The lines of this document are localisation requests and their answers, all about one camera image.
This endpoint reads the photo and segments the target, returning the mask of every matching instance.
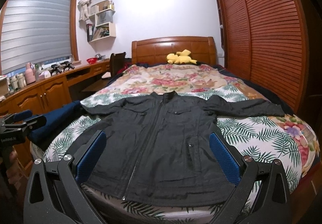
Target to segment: white wall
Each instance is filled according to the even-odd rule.
[[[84,62],[96,53],[109,57],[126,52],[131,57],[134,40],[166,36],[212,36],[218,53],[223,54],[220,41],[216,0],[113,0],[116,13],[116,38],[107,38],[90,45],[86,24],[77,24],[79,58]]]

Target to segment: wooden headboard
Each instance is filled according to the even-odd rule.
[[[132,42],[132,63],[145,62],[150,65],[166,63],[169,53],[191,51],[194,60],[216,64],[216,46],[213,37],[165,37]]]

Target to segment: striped blind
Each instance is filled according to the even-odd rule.
[[[2,74],[71,55],[70,0],[8,0],[1,34]]]

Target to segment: louvered wardrobe door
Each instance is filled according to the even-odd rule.
[[[222,0],[227,36],[227,69],[249,79],[251,70],[249,24],[244,0]]]
[[[245,1],[252,38],[251,81],[296,110],[305,72],[305,39],[294,0]]]

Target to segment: floral bedsheet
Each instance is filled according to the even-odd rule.
[[[87,107],[108,105],[125,97],[150,94],[153,91],[162,94],[173,90],[180,95],[204,99],[217,94],[230,102],[263,98],[242,81],[221,75],[207,65],[160,65],[147,69],[134,65],[112,85],[84,99],[82,104]],[[33,145],[34,156],[42,157],[45,161],[61,159],[71,143],[97,121],[98,117],[82,116],[61,132],[45,153]],[[241,154],[251,155],[256,161],[263,162],[281,159],[291,192],[319,155],[314,132],[296,116],[243,119],[218,117],[217,123],[227,142]],[[255,183],[244,210],[251,207],[259,185]],[[83,188],[103,215],[107,210],[121,212],[125,218],[135,218],[141,223],[208,223],[221,207],[221,204],[197,208],[155,207],[122,201],[85,185]]]

